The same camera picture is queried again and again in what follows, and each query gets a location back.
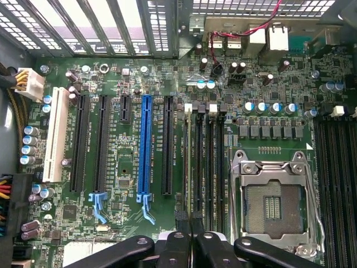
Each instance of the power connector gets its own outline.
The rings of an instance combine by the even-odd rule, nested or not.
[[[37,103],[42,102],[42,97],[44,96],[44,85],[45,78],[40,76],[31,68],[18,68],[18,71],[26,71],[28,73],[27,84],[25,90],[15,89],[15,92],[25,97],[32,99]]]

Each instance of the blue pcie slot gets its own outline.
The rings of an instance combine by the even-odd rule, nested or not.
[[[149,202],[151,201],[151,193],[149,192],[151,169],[151,106],[151,96],[144,95],[141,104],[139,181],[136,202],[143,203],[142,210],[145,219],[155,224],[154,219],[148,214],[150,210]]]

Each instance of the green circuit board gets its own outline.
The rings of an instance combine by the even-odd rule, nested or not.
[[[30,219],[38,219],[41,223],[40,235],[35,240],[22,242],[17,245],[33,246],[34,268],[60,268],[64,264],[65,246],[70,242],[111,243],[120,242],[134,235],[145,235],[154,240],[163,231],[175,230],[174,212],[180,210],[197,210],[194,191],[197,182],[200,185],[200,210],[203,213],[203,222],[207,229],[223,232],[231,238],[232,231],[229,223],[229,169],[233,154],[243,149],[250,160],[255,161],[290,161],[296,151],[302,151],[310,165],[313,174],[315,192],[319,175],[316,171],[316,157],[313,140],[313,124],[304,117],[304,112],[318,108],[323,102],[348,102],[348,90],[344,94],[323,93],[319,86],[328,81],[344,81],[344,75],[352,73],[351,56],[343,49],[338,53],[326,55],[322,59],[309,59],[307,55],[287,55],[291,63],[288,70],[279,73],[276,66],[259,65],[256,60],[240,59],[235,56],[221,58],[226,74],[216,79],[216,87],[212,90],[197,91],[196,83],[199,80],[210,80],[212,64],[207,71],[199,71],[200,57],[194,54],[182,60],[129,60],[129,59],[40,59],[37,62],[38,73],[41,65],[48,65],[51,69],[46,77],[45,94],[51,95],[53,87],[68,88],[69,81],[65,76],[71,70],[81,80],[81,94],[90,98],[89,126],[86,137],[86,153],[84,162],[84,186],[81,193],[70,191],[70,167],[64,167],[60,183],[50,183],[48,186],[55,189],[53,198],[31,205]],[[244,84],[227,85],[228,67],[231,62],[244,60],[247,67],[244,71]],[[108,64],[110,71],[101,74],[101,64]],[[81,67],[88,65],[89,73],[83,73]],[[149,76],[143,77],[140,68],[147,66]],[[320,77],[314,79],[311,72],[318,70]],[[274,75],[273,81],[263,86],[263,72]],[[132,97],[132,111],[130,124],[119,121],[120,95],[128,93]],[[153,98],[152,104],[152,133],[151,133],[151,173],[150,192],[152,194],[151,209],[149,211],[155,224],[146,220],[142,213],[142,204],[136,202],[137,180],[139,166],[139,141],[142,117],[142,96],[149,94]],[[92,192],[93,177],[95,176],[95,159],[98,142],[98,116],[100,96],[111,98],[109,140],[107,146],[107,172],[105,190],[108,199],[103,203],[102,216],[107,220],[101,224],[93,212],[93,202],[89,201]],[[163,161],[163,111],[164,96],[173,96],[173,166],[172,166],[172,194],[162,195],[162,161]],[[269,112],[257,114],[253,111],[246,114],[242,111],[244,103],[257,104],[265,102],[281,103],[282,111],[271,115]],[[201,125],[201,142],[197,142],[196,113],[187,115],[185,104],[197,105],[227,104],[227,113],[223,124],[222,157],[223,170],[223,205],[218,208],[217,200],[212,202],[213,211],[209,212],[207,204],[206,169],[212,161],[209,159],[208,122]],[[293,115],[284,113],[284,107],[294,103],[297,112]],[[33,103],[31,106],[29,125],[40,129],[37,143],[37,159],[45,158],[46,151],[46,120],[48,115],[42,111],[43,104]],[[74,148],[74,132],[76,126],[76,107],[70,106],[66,129],[65,155],[70,159]],[[284,138],[272,135],[270,138],[244,136],[244,131],[252,126],[295,127],[302,131],[299,138]],[[200,160],[197,160],[197,151],[200,149]],[[197,178],[197,161],[201,170],[201,178]],[[24,172],[34,172],[43,176],[43,164],[24,166]],[[217,185],[212,184],[213,193]],[[49,201],[52,207],[48,211],[41,209],[41,203]],[[105,231],[97,230],[97,226],[107,226]],[[60,239],[53,239],[54,231],[60,231]],[[323,264],[322,255],[316,256],[315,262]]]

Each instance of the white pci slot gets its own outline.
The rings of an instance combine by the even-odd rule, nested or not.
[[[44,183],[59,183],[62,177],[61,160],[65,152],[65,140],[69,107],[69,92],[65,88],[54,88],[47,134],[44,166]]]

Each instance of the motherboard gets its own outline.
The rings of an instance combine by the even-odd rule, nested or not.
[[[180,212],[231,243],[254,236],[324,264],[312,119],[354,103],[351,54],[217,56],[219,75],[203,58],[38,60],[46,96],[31,105],[36,152],[23,172],[48,195],[31,202],[39,233],[16,241],[33,248],[33,268],[134,235],[156,241]]]

